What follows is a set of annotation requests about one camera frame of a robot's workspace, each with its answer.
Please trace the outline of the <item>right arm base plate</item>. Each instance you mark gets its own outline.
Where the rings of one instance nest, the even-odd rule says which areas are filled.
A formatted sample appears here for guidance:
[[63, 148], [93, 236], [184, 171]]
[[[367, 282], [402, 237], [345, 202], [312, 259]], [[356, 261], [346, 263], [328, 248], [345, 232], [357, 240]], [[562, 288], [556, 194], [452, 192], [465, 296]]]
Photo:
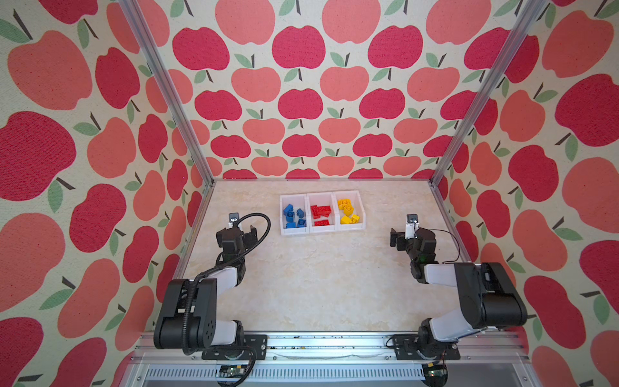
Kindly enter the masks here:
[[399, 361], [457, 361], [461, 359], [455, 342], [419, 338], [416, 334], [393, 335], [385, 344]]

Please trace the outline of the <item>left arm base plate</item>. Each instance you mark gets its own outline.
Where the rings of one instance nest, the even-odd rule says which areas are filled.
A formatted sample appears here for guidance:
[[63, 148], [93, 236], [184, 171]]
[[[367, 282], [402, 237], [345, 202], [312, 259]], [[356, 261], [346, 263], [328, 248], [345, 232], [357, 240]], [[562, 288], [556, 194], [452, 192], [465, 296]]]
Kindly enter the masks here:
[[210, 347], [201, 358], [205, 361], [263, 361], [268, 346], [267, 335], [245, 335], [243, 343]]

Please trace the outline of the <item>red long lego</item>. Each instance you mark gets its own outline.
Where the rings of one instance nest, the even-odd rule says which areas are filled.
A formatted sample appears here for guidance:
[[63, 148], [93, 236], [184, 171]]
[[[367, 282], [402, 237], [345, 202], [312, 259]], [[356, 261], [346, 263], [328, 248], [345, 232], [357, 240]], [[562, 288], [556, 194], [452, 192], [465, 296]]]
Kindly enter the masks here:
[[332, 213], [332, 209], [330, 206], [318, 206], [318, 210], [320, 217], [328, 218]]
[[330, 226], [330, 221], [328, 219], [318, 220], [314, 222], [315, 227], [327, 227]]

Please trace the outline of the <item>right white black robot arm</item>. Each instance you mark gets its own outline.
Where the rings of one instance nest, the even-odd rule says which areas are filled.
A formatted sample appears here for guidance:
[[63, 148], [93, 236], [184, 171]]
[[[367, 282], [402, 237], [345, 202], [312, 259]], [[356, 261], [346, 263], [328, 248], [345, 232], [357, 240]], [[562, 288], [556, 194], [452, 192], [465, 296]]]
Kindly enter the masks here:
[[404, 232], [392, 229], [389, 244], [408, 255], [411, 274], [417, 282], [457, 289], [459, 306], [438, 318], [425, 319], [414, 343], [405, 346], [421, 357], [435, 359], [460, 339], [489, 327], [525, 324], [525, 303], [501, 264], [439, 263], [435, 233], [414, 223]]

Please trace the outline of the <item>white three-compartment plastic bin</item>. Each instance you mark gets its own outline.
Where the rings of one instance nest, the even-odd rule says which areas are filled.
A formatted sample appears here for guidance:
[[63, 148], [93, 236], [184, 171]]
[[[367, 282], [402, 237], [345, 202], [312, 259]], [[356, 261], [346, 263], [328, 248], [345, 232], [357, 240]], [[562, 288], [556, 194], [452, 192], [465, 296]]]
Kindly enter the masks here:
[[284, 236], [364, 230], [367, 216], [358, 190], [280, 196]]

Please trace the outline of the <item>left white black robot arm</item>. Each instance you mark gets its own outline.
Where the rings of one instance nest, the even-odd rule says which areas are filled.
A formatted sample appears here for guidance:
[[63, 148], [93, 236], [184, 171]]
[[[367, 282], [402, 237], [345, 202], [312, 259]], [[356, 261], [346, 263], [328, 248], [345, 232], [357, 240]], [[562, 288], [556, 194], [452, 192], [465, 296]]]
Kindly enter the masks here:
[[225, 267], [200, 281], [175, 279], [169, 282], [154, 330], [158, 349], [181, 349], [191, 353], [213, 347], [232, 347], [239, 352], [245, 345], [243, 325], [238, 320], [217, 319], [218, 297], [241, 284], [246, 273], [243, 254], [256, 246], [257, 230], [243, 232], [238, 226], [216, 233], [222, 249], [216, 264]]

